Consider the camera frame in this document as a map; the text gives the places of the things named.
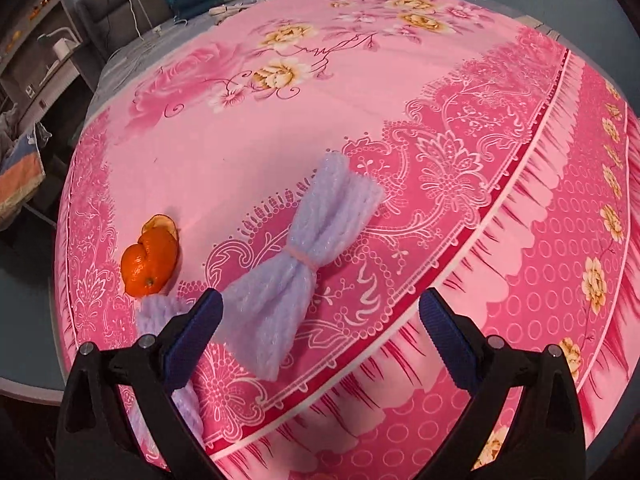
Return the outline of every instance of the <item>pink bedsheet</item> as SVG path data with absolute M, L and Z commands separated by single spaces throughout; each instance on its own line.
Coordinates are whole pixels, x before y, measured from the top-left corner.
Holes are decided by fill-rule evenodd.
M 339 150 L 385 202 L 319 273 L 278 381 L 207 348 L 193 382 L 216 463 L 231 478 L 414 475 L 468 399 L 417 318 L 430 285 L 486 334 L 561 344 L 589 443 L 640 354 L 630 140 L 636 118 L 610 83 L 505 16 L 457 0 L 262 3 L 88 121 L 58 227 L 65 363 L 86 340 L 133 343 L 118 263 L 150 216 L 177 221 L 171 294 L 194 301 L 281 250 L 322 154 Z

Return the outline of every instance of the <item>gray bed sheet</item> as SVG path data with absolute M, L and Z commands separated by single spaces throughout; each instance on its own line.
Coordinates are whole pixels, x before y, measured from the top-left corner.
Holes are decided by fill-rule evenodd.
M 242 6 L 249 5 L 259 0 L 234 0 L 229 5 Z M 539 20 L 527 16 L 518 10 L 511 9 L 503 4 L 494 2 L 493 0 L 466 0 L 470 3 L 499 12 L 510 18 L 514 18 L 524 25 L 535 28 L 542 34 L 546 34 L 567 48 L 571 49 L 578 56 L 586 60 L 591 66 L 598 70 L 603 76 L 611 80 L 607 74 L 598 67 L 588 56 L 580 51 L 575 45 L 571 44 L 559 32 L 547 27 Z M 203 14 L 189 20 L 188 22 L 169 21 L 159 27 L 159 32 L 150 30 L 143 35 L 142 40 L 136 40 L 129 43 L 123 49 L 117 51 L 108 61 L 102 75 L 100 83 L 95 91 L 94 98 L 87 112 L 87 119 L 91 118 L 112 96 L 117 94 L 130 81 L 142 74 L 149 67 L 155 65 L 164 56 L 170 54 L 175 49 L 187 41 L 195 38 L 197 35 L 215 27 L 221 22 L 220 16 L 210 16 Z

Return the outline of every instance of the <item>pink rubber band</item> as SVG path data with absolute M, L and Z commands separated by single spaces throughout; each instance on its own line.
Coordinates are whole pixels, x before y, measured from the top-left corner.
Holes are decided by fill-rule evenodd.
M 318 266 L 313 263 L 313 261 L 311 261 L 311 258 L 308 256 L 308 254 L 305 254 L 290 245 L 285 245 L 283 250 L 289 253 L 290 256 L 293 256 L 301 264 L 307 266 L 311 270 L 311 272 L 318 272 Z

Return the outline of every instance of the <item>metal screw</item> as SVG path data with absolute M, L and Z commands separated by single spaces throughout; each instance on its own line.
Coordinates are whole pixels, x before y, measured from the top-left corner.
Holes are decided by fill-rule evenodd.
M 553 357 L 560 357 L 562 355 L 562 349 L 558 345 L 549 345 L 548 351 Z
M 89 355 L 91 352 L 94 351 L 94 348 L 95 348 L 94 344 L 89 341 L 86 343 L 82 343 L 80 345 L 80 353 L 82 355 Z
M 491 348 L 499 350 L 500 348 L 504 348 L 504 339 L 502 339 L 499 335 L 491 335 L 486 339 L 487 343 Z
M 149 348 L 156 342 L 156 336 L 153 334 L 145 334 L 138 339 L 138 345 L 140 348 Z

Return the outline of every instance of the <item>headboard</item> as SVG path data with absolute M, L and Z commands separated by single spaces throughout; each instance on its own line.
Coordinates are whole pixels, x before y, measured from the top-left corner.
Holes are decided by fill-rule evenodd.
M 141 34 L 164 23 L 174 15 L 166 0 L 131 0 L 131 2 Z M 86 28 L 87 35 L 104 60 L 138 37 L 129 0 L 79 0 L 76 3 L 76 11 Z

